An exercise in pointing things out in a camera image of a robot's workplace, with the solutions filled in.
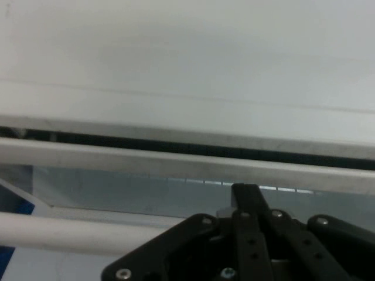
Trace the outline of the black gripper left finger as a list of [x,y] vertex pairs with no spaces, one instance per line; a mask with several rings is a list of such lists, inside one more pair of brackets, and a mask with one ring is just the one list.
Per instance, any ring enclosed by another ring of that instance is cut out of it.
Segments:
[[228,217],[196,214],[108,265],[101,280],[272,280],[254,184],[231,187]]

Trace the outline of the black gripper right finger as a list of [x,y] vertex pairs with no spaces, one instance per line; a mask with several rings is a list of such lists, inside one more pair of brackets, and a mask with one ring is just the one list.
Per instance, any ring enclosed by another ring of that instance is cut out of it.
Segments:
[[374,280],[374,233],[329,215],[307,224],[244,186],[245,280]]

